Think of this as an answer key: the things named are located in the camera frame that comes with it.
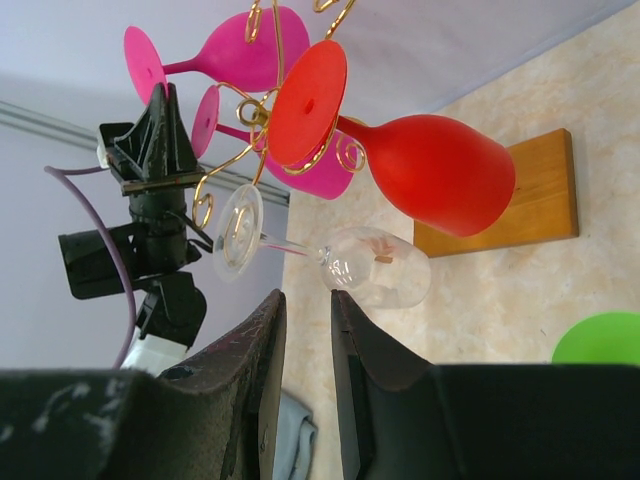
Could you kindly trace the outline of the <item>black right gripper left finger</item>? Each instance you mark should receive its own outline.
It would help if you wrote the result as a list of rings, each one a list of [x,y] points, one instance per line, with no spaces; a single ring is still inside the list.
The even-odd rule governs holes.
[[[241,324],[152,376],[5,370],[5,479],[268,479],[286,339],[271,292]]]

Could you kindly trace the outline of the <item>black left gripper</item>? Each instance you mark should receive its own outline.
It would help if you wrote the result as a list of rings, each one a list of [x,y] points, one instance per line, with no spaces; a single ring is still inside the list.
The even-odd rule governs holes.
[[[195,187],[204,175],[184,126],[176,86],[158,83],[149,102],[133,123],[99,126],[99,146],[106,166],[124,196]]]

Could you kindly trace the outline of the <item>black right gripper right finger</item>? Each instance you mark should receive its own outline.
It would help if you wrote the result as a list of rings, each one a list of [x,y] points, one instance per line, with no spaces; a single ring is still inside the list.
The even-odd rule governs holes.
[[[433,364],[331,294],[347,479],[635,479],[639,371]]]

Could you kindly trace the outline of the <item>gold wire wine glass rack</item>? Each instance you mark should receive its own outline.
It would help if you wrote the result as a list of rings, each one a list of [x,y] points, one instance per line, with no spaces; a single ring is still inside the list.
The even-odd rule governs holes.
[[[558,129],[504,147],[444,116],[417,114],[369,126],[341,114],[348,63],[331,36],[286,68],[274,22],[276,83],[245,96],[238,120],[249,145],[291,176],[327,153],[379,190],[415,225],[415,244],[437,257],[574,238],[579,233],[573,142]]]

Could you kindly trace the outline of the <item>clear wine glass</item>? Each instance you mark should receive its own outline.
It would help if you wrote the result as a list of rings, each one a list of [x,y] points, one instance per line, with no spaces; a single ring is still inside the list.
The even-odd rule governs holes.
[[[341,229],[318,246],[277,239],[263,231],[264,202],[245,184],[225,204],[213,239],[214,268],[228,281],[240,276],[259,248],[302,256],[319,267],[325,286],[349,293],[363,307],[404,309],[420,304],[431,287],[428,256],[376,227]]]

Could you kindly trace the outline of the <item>magenta plastic wine glass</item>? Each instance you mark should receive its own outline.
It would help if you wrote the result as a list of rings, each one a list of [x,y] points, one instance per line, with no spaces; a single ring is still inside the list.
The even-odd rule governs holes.
[[[206,152],[215,131],[237,138],[248,144],[250,134],[218,123],[220,92],[216,86],[209,87],[198,106],[192,131],[191,145],[197,159]],[[346,160],[347,154],[356,156],[352,138],[335,133],[318,162],[300,175],[291,175],[278,165],[271,154],[266,156],[266,169],[285,185],[326,200],[338,198],[349,186],[354,173],[347,171],[338,156]]]

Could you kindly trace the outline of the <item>red plastic wine glass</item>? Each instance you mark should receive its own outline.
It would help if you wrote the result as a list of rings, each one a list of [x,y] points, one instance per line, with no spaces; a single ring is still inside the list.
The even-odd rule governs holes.
[[[348,65],[343,48],[323,40],[297,60],[270,114],[267,147],[282,167],[294,167],[335,130],[364,149],[372,177],[398,210],[458,237],[493,225],[516,184],[505,147],[452,118],[419,114],[369,127],[340,115]]]

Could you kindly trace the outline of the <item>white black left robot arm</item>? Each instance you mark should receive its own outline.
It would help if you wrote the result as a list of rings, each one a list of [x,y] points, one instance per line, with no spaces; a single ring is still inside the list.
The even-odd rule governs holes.
[[[157,84],[134,123],[98,129],[100,170],[108,171],[128,200],[130,222],[106,227],[71,182],[72,170],[47,168],[81,201],[96,227],[58,238],[69,287],[79,300],[124,294],[129,331],[116,365],[151,375],[181,362],[206,314],[206,300],[186,266],[209,250],[191,240],[185,192],[204,171],[180,115],[173,84]]]

